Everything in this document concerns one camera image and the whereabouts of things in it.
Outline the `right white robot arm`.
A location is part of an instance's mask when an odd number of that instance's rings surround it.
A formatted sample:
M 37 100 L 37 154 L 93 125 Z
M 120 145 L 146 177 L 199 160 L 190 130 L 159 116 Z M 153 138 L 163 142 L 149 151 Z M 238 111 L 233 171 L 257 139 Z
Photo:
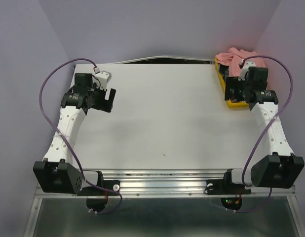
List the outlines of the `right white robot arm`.
M 222 188 L 232 193 L 239 185 L 263 188 L 289 189 L 304 168 L 302 157 L 296 156 L 290 147 L 279 117 L 278 98 L 267 89 L 268 69 L 246 62 L 238 77 L 226 80 L 225 99 L 246 102 L 253 114 L 259 131 L 258 143 L 262 144 L 266 156 L 252 167 L 232 169 L 222 180 Z

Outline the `pink pleated skirt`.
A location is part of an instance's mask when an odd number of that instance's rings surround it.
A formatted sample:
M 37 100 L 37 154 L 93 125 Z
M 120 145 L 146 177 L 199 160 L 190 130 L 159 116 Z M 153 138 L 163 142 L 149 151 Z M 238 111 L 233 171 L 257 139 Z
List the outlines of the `pink pleated skirt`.
M 215 56 L 217 62 L 221 65 L 228 66 L 229 68 L 229 77 L 238 77 L 241 73 L 239 63 L 242 59 L 245 59 L 250 56 L 257 56 L 257 52 L 246 51 L 243 49 L 238 50 L 235 47 L 232 47 L 227 50 L 227 52 L 221 52 Z

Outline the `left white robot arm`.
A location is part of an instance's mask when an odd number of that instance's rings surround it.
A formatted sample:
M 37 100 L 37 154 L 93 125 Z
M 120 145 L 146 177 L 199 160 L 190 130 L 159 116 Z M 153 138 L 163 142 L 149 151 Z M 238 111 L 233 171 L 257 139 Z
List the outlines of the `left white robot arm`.
M 105 183 L 99 178 L 86 182 L 82 167 L 73 166 L 76 157 L 72 152 L 88 110 L 112 111 L 116 90 L 107 89 L 111 78 L 111 73 L 106 71 L 74 74 L 74 84 L 61 100 L 60 118 L 51 145 L 42 161 L 35 162 L 33 167 L 45 193 L 77 195 L 87 187 L 98 195 L 104 190 Z

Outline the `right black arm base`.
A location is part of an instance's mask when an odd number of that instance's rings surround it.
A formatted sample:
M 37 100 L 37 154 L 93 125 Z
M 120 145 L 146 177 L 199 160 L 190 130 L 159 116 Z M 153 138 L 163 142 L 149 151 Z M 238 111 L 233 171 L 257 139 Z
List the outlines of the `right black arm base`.
M 242 196 L 251 194 L 251 189 L 246 189 L 241 184 L 226 183 L 223 179 L 209 179 L 206 181 L 204 193 L 224 196 L 221 198 L 222 206 L 236 212 L 242 207 Z

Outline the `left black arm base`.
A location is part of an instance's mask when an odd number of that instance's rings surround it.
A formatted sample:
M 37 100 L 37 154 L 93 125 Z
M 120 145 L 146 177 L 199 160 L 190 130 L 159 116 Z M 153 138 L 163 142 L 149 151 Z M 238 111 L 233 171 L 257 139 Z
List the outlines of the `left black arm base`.
M 116 211 L 122 198 L 119 196 L 120 181 L 119 180 L 104 180 L 102 182 L 102 189 L 92 186 L 82 188 L 78 196 L 87 197 L 86 207 L 89 213 L 95 215 L 111 214 Z M 117 204 L 114 204 L 114 199 L 110 197 L 119 197 Z

